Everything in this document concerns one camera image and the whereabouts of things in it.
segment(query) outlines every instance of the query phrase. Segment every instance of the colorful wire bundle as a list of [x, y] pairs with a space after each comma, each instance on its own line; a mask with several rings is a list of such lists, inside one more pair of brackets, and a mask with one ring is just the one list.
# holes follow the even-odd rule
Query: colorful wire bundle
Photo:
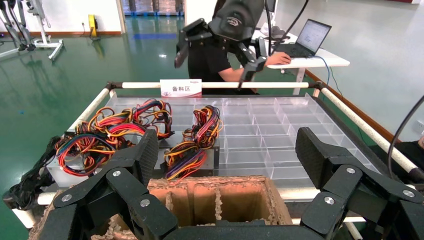
[[[159, 131], [159, 125], [165, 131]], [[107, 162], [116, 150], [131, 147], [134, 143], [128, 135], [143, 136], [146, 128], [154, 127], [158, 139], [170, 137], [172, 110], [167, 102], [149, 99], [133, 109], [115, 113], [110, 107], [99, 109], [89, 122], [82, 122], [75, 128], [75, 134], [62, 138], [55, 144], [56, 157], [63, 170], [74, 176], [89, 176], [101, 164]], [[66, 157], [82, 157], [83, 169], [71, 168]]]
[[[82, 177], [92, 174], [101, 164], [105, 163], [116, 151], [102, 137], [92, 133], [81, 133], [59, 142], [56, 158], [63, 170], [71, 175]], [[83, 169], [75, 169], [66, 165], [66, 156], [86, 155], [83, 159]]]
[[165, 177], [168, 180], [182, 180], [199, 170], [208, 158], [206, 150], [212, 148], [219, 137], [222, 121], [218, 108], [208, 105], [193, 113], [196, 124], [182, 133], [182, 143], [164, 154], [168, 167]]
[[[171, 131], [172, 109], [169, 103], [152, 98], [142, 105], [137, 105], [132, 111], [133, 122], [145, 128], [154, 127], [159, 140], [167, 139], [174, 134], [174, 132]], [[164, 125], [163, 132], [160, 131], [161, 124]]]

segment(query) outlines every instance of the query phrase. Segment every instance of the hand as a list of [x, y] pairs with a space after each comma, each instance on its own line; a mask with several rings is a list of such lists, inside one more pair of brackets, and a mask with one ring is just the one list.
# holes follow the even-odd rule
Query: hand
[[265, 66], [268, 65], [286, 65], [290, 64], [292, 59], [285, 52], [276, 52], [272, 56], [269, 56], [266, 60]]

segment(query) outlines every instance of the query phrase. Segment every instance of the white table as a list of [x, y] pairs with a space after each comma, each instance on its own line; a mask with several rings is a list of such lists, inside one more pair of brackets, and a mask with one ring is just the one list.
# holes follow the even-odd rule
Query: white table
[[[297, 36], [288, 33], [287, 36], [290, 37], [290, 39], [285, 41], [285, 44], [295, 43], [298, 39]], [[259, 37], [265, 37], [265, 35], [259, 31], [255, 30], [253, 33], [253, 39], [257, 39]], [[266, 44], [266, 54], [268, 54], [268, 40], [265, 40]], [[249, 48], [252, 53], [255, 52], [254, 47]], [[328, 67], [346, 67], [349, 66], [351, 63], [343, 59], [325, 49], [318, 49], [318, 51], [315, 54], [316, 56], [319, 56], [325, 60]], [[304, 79], [305, 70], [306, 68], [318, 68], [318, 67], [325, 67], [326, 64], [324, 61], [318, 57], [296, 57], [291, 59], [291, 63], [287, 65], [268, 65], [267, 67], [270, 69], [296, 69], [296, 82], [301, 83]], [[300, 92], [300, 88], [295, 88], [293, 91], [293, 95], [298, 95]]]

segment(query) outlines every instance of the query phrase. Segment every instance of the sign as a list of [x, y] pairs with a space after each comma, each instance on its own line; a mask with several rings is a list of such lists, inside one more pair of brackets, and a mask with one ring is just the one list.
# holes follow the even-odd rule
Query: sign
[[164, 98], [196, 98], [202, 96], [201, 79], [161, 79], [160, 94]]

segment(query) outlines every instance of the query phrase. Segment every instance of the white wall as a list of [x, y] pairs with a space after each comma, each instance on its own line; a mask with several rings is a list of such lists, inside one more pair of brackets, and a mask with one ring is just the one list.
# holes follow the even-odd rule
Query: white wall
[[[89, 14], [97, 16], [99, 31], [121, 31], [116, 0], [43, 0], [42, 6], [51, 24], [51, 28], [45, 26], [47, 32], [82, 32], [82, 22], [88, 32]], [[15, 13], [19, 16], [17, 9], [15, 7]], [[37, 18], [27, 12], [28, 7], [25, 2], [23, 9], [29, 31], [39, 32], [41, 29]], [[5, 31], [3, 24], [0, 24], [0, 32]]]
[[[303, 0], [280, 0], [276, 23], [288, 28]], [[391, 133], [424, 94], [424, 3], [388, 0], [312, 0], [292, 29], [307, 19], [331, 25], [322, 47], [350, 61], [333, 67], [343, 95]], [[310, 69], [327, 80], [325, 68]], [[412, 117], [402, 141], [416, 141], [412, 123], [424, 120], [424, 106]]]
[[185, 25], [203, 18], [205, 22], [212, 21], [217, 0], [185, 0]]

